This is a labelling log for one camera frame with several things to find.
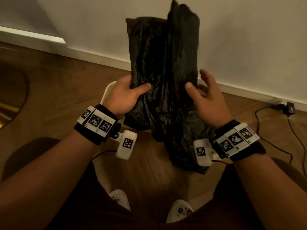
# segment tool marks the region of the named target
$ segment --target gold metal base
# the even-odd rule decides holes
[[[21,111],[29,92],[25,75],[18,69],[0,64],[0,128]]]

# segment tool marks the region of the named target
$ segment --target hand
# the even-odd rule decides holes
[[[232,116],[226,106],[224,96],[219,90],[214,77],[206,70],[200,70],[201,79],[205,81],[207,86],[198,85],[205,95],[201,95],[195,86],[188,82],[185,89],[188,95],[193,99],[194,105],[200,118],[217,129],[232,120]]]
[[[151,84],[146,83],[137,88],[130,89],[131,75],[119,79],[103,102],[119,120],[135,106],[138,97],[151,89]]]

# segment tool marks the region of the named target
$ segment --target wrist strap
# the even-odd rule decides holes
[[[102,105],[89,106],[77,119],[75,130],[96,145],[115,135],[121,127],[117,117]]]
[[[237,161],[254,153],[265,154],[259,139],[246,123],[232,120],[216,130],[212,145],[221,159],[229,157],[232,161]]]

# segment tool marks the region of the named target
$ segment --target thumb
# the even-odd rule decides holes
[[[195,88],[195,86],[191,82],[188,82],[185,84],[185,89],[188,95],[193,99],[193,101],[196,104],[198,104],[203,99],[201,94],[198,92],[198,90]]]
[[[139,97],[141,94],[148,92],[150,89],[151,89],[151,84],[146,83],[146,84],[140,85],[139,87],[134,88],[133,92],[135,93],[136,97]]]

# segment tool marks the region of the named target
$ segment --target white sensor device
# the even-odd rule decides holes
[[[125,130],[123,133],[118,132],[116,136],[117,138],[110,137],[119,142],[116,157],[129,160],[138,135],[135,132]]]
[[[194,141],[194,150],[196,155],[196,160],[200,166],[211,166],[212,155],[215,153],[212,148],[209,139],[198,139]]]

